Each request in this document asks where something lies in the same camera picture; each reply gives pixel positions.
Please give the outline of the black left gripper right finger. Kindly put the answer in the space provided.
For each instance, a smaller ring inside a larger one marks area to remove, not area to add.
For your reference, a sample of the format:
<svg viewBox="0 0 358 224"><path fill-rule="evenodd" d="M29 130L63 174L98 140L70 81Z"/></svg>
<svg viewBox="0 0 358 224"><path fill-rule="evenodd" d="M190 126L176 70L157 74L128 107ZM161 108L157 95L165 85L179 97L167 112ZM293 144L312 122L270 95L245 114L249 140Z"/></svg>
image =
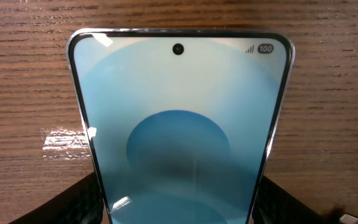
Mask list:
<svg viewBox="0 0 358 224"><path fill-rule="evenodd" d="M252 219L254 224L337 223L335 215L319 215L266 176L260 181Z"/></svg>

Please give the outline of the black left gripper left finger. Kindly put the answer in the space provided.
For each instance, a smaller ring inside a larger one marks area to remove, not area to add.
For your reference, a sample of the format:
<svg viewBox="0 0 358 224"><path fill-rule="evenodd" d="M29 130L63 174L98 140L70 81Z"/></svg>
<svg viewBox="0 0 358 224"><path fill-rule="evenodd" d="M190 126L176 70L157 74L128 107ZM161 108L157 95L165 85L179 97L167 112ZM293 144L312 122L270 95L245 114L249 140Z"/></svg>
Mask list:
<svg viewBox="0 0 358 224"><path fill-rule="evenodd" d="M93 172L10 224L100 224L103 210L101 189Z"/></svg>

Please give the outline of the blue Galaxy S25 smartphone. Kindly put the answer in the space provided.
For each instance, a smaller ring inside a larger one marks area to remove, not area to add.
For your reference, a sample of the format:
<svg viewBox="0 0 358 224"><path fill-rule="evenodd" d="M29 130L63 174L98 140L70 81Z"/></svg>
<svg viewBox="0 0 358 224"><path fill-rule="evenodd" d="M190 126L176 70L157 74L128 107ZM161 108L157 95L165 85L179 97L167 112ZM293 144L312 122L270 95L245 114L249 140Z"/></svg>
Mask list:
<svg viewBox="0 0 358 224"><path fill-rule="evenodd" d="M295 58L266 30L74 32L67 60L110 223L247 223Z"/></svg>

